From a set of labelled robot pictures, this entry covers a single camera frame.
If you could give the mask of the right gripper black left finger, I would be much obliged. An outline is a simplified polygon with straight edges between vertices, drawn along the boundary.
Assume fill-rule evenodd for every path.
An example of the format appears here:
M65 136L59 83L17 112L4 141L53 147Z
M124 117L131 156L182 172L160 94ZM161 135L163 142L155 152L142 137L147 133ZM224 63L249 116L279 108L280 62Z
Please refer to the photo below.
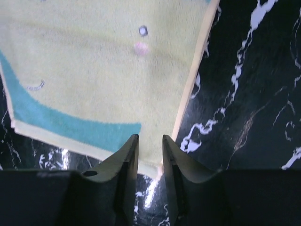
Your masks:
M3 226L131 226L134 221L139 137L83 173L3 170Z

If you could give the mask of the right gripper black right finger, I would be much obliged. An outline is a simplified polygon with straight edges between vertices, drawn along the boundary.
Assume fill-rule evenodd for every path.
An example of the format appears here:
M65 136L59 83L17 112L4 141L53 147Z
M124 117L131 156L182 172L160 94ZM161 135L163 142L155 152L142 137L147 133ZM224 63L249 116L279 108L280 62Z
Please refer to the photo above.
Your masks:
M212 171L162 137L168 216L173 226L298 226L301 172Z

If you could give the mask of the teal patterned towel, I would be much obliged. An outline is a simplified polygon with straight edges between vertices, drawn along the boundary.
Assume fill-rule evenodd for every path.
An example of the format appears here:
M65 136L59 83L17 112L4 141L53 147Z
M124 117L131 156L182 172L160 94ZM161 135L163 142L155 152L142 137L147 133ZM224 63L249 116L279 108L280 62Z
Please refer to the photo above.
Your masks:
M217 0L3 0L0 73L17 134L105 160L133 134L163 173Z

